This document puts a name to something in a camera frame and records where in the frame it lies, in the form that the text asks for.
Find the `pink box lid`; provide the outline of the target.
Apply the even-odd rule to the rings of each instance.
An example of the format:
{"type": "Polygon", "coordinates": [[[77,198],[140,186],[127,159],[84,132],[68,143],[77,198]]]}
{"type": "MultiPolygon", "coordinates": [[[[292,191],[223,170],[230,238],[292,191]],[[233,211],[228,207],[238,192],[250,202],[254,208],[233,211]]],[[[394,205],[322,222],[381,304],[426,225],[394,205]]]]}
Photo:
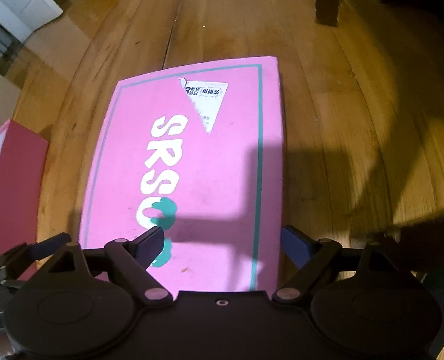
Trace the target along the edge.
{"type": "Polygon", "coordinates": [[[79,243],[158,226],[150,274],[171,293],[276,289],[284,127],[277,58],[196,63],[121,80],[98,136],[79,243]]]}

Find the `pink open box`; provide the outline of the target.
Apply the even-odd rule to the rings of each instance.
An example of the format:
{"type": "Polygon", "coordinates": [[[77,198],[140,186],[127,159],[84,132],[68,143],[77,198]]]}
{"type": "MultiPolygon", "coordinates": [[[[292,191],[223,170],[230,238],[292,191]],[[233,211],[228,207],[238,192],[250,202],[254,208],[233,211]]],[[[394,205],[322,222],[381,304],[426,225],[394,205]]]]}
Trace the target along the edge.
{"type": "Polygon", "coordinates": [[[0,127],[0,254],[36,240],[47,149],[48,141],[11,119],[0,127]]]}

